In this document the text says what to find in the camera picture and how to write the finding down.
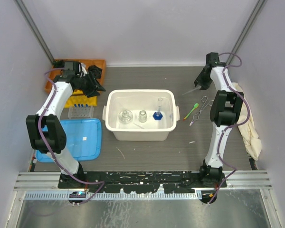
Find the white plastic bin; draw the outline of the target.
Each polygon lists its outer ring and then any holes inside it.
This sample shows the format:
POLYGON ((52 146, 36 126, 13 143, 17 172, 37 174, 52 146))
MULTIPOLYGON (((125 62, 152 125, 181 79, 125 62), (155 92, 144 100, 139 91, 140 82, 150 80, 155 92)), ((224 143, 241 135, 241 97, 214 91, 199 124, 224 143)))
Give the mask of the white plastic bin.
POLYGON ((174 94, 166 89, 125 89, 113 90, 103 108, 102 119, 105 121, 107 130, 111 131, 120 141, 164 141, 167 139, 180 119, 179 107, 176 105, 174 94), (157 100, 163 99, 160 121, 153 118, 157 110, 157 100), (119 121, 119 113, 130 110, 133 120, 124 124, 119 121), (139 112, 147 112, 147 121, 139 121, 139 112), (136 123, 144 129, 133 125, 136 123))

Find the small clear glass bottle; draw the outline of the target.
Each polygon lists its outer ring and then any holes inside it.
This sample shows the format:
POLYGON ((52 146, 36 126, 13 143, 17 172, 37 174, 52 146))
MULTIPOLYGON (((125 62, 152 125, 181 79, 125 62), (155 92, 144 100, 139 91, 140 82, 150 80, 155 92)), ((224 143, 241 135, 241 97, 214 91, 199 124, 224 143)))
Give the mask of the small clear glass bottle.
POLYGON ((139 121, 141 123, 145 123, 147 121, 147 112, 145 110, 141 110, 139 112, 139 121))

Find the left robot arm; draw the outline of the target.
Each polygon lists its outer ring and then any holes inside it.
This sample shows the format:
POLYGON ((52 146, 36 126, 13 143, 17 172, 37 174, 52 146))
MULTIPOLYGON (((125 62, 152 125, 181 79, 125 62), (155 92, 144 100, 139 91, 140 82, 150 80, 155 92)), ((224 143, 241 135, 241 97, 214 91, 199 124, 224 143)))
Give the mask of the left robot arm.
POLYGON ((80 162, 66 148, 67 137, 60 123, 64 106, 75 90, 82 91, 90 98, 104 92, 99 83, 102 69, 92 65, 86 67, 78 61, 61 61, 59 74, 49 78, 50 72, 44 74, 52 85, 45 103, 35 115, 28 115, 26 126, 29 141, 34 150, 47 154, 59 167, 61 179, 69 182, 74 188, 90 185, 80 162))

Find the green rainbow spoon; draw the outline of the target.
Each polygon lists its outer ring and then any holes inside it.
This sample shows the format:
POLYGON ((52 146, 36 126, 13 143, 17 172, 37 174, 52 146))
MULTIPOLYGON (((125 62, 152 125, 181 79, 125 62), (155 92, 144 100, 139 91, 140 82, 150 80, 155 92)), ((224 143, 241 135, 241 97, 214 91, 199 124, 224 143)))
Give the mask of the green rainbow spoon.
POLYGON ((192 107, 192 109, 189 111, 189 113, 183 118, 183 120, 186 120, 191 115, 191 113, 194 110, 196 110, 198 107, 199 107, 199 103, 195 103, 194 106, 192 107))

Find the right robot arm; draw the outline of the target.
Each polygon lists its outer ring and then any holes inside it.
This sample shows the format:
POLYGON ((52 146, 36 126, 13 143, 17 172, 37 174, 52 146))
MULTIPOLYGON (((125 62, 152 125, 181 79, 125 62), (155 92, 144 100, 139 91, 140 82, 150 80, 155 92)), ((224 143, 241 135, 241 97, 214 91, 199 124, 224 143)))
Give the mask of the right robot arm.
POLYGON ((206 55, 206 64, 194 81, 202 90, 212 83, 217 91, 210 110, 213 132, 209 151, 199 169, 199 182, 204 187, 214 187, 223 180, 223 154, 228 136, 239 120, 244 97, 232 85, 227 64, 220 61, 216 52, 206 55))

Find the blue hexagonal cap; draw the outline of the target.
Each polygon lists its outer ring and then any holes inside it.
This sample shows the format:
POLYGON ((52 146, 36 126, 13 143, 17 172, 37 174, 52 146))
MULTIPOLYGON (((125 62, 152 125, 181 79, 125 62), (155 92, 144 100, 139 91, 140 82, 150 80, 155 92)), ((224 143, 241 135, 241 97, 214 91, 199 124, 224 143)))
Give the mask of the blue hexagonal cap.
POLYGON ((161 113, 162 102, 163 102, 163 99, 161 97, 159 97, 157 100, 157 110, 153 114, 153 118, 156 121, 160 121, 163 117, 163 115, 161 113))

